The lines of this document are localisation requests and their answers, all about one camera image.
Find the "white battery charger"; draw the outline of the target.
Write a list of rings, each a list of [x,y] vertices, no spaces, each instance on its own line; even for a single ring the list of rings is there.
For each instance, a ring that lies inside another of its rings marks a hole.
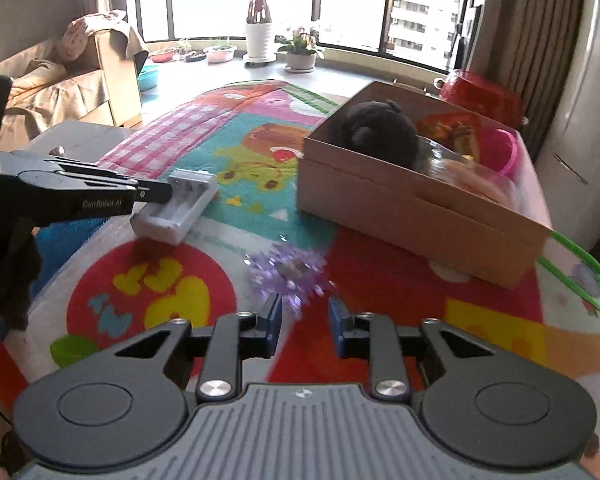
[[[166,179],[172,197],[165,204],[147,203],[132,215],[136,236],[178,246],[218,192],[211,172],[175,169]]]

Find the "purple candy bag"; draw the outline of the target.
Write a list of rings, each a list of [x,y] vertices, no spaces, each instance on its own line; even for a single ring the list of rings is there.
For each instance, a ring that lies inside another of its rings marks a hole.
[[[266,299],[278,295],[284,309],[302,318],[303,309],[314,297],[333,292],[327,261],[313,249],[302,249],[288,242],[274,243],[266,252],[244,255],[248,281],[253,295]]]

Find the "pink cardboard box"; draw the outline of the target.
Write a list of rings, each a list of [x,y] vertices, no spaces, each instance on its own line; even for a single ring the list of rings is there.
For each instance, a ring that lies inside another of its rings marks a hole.
[[[542,197],[523,188],[509,209],[335,143],[351,106],[384,99],[414,122],[457,110],[393,84],[368,84],[304,140],[298,208],[492,284],[516,286],[552,234]]]

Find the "packaged bread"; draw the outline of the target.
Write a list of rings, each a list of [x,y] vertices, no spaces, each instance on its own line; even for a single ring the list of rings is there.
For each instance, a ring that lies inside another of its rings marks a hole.
[[[508,209],[519,210],[516,185],[509,178],[457,155],[428,138],[418,138],[415,169],[427,177],[453,185]]]
[[[421,136],[438,142],[472,162],[480,162],[477,140],[480,126],[478,116],[468,112],[433,114],[416,122],[416,129]]]

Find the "black plush toy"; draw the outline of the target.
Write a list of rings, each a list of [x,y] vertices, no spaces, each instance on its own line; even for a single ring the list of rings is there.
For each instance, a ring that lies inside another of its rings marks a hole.
[[[414,168],[419,151],[416,128],[390,100],[350,107],[339,128],[338,142],[349,151],[406,169]]]

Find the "pink plastic basket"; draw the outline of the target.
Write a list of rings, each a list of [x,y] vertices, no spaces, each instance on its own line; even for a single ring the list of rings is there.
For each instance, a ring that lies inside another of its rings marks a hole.
[[[477,133],[480,164],[516,182],[520,148],[517,137],[501,128],[482,128]]]

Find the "grey low table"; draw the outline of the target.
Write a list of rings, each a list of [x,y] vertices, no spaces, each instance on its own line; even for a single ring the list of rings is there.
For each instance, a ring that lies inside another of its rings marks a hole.
[[[133,131],[127,128],[62,122],[33,139],[24,149],[39,155],[57,154],[84,162],[98,162]]]

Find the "colourful play mat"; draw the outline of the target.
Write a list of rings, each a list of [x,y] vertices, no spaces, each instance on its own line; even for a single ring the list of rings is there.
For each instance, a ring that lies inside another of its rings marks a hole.
[[[600,266],[560,234],[519,284],[501,288],[296,206],[303,138],[332,101],[277,80],[204,93],[99,159],[135,177],[204,170],[219,189],[178,246],[136,237],[127,218],[38,232],[43,258],[29,326],[0,337],[0,409],[35,379],[182,316],[197,326],[256,302],[247,259],[273,245],[321,255],[318,281],[350,309],[397,323],[441,318],[577,379],[598,422],[583,465],[600,478]]]

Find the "teal plastic basin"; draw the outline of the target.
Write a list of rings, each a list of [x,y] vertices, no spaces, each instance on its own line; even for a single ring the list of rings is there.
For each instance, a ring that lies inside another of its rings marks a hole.
[[[137,84],[140,92],[145,92],[157,87],[159,66],[154,63],[146,63],[137,76]]]

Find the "red plastic basin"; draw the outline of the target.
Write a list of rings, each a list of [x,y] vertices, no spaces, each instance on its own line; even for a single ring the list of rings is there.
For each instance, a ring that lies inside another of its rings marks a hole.
[[[152,51],[149,57],[153,63],[167,63],[171,62],[177,53],[178,50],[174,48],[164,48],[157,51]]]

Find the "small pink planter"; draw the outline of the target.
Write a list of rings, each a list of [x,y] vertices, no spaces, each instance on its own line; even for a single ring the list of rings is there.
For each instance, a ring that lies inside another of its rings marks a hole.
[[[204,55],[209,64],[222,64],[230,62],[234,56],[237,47],[234,44],[218,44],[204,48]]]

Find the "pink cloth on sofa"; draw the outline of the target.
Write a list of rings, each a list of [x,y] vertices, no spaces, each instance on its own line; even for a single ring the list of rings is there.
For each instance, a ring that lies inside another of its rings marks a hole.
[[[140,33],[126,20],[123,10],[96,12],[73,20],[56,42],[61,61],[76,61],[85,52],[88,40],[101,32],[117,32],[123,37],[124,57],[134,61],[136,72],[139,73],[148,59],[148,47]]]

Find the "tall plant white pot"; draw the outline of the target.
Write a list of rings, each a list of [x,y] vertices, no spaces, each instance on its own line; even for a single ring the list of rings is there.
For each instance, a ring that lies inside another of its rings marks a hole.
[[[266,65],[276,60],[272,21],[268,0],[249,0],[246,17],[247,49],[244,56],[247,65]]]

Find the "flowering plant white pot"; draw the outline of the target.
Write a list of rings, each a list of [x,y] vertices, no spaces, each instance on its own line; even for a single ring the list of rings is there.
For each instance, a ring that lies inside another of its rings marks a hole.
[[[287,36],[277,36],[278,53],[285,55],[285,70],[293,74],[307,74],[314,70],[316,61],[324,58],[324,49],[318,45],[318,31],[310,26],[298,27]]]

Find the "grey curtain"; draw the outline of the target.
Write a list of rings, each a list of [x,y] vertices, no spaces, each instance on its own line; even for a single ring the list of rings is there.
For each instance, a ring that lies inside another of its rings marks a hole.
[[[584,0],[484,0],[468,67],[513,91],[539,153],[564,91]]]

